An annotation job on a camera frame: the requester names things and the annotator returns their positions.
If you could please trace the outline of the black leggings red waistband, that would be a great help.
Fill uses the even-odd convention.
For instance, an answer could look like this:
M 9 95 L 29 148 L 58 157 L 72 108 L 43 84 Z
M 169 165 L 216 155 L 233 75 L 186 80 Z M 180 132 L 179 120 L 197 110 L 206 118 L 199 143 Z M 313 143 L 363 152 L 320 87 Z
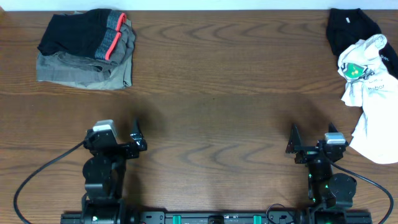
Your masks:
M 93 9 L 73 15 L 55 14 L 37 48 L 44 56 L 66 52 L 109 60 L 125 22 L 126 14 L 112 9 Z

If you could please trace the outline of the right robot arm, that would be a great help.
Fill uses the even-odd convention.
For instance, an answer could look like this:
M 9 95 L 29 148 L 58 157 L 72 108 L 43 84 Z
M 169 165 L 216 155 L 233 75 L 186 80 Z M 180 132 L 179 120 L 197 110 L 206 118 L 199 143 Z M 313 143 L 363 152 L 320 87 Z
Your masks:
M 308 197 L 312 205 L 295 217 L 298 223 L 346 223 L 346 210 L 353 206 L 357 181 L 334 173 L 333 164 L 343 158 L 348 142 L 333 124 L 315 146 L 304 146 L 298 128 L 292 125 L 285 152 L 295 155 L 296 164 L 308 168 Z

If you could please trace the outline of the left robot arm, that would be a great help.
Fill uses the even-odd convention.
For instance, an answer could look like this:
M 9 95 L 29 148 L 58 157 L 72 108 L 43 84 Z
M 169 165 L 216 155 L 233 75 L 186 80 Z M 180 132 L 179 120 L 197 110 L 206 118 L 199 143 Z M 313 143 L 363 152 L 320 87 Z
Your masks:
M 134 120 L 130 140 L 119 144 L 112 119 L 98 121 L 87 130 L 83 147 L 93 155 L 84 164 L 86 195 L 82 198 L 80 223 L 134 223 L 136 217 L 123 200 L 126 162 L 147 150 L 147 143 Z

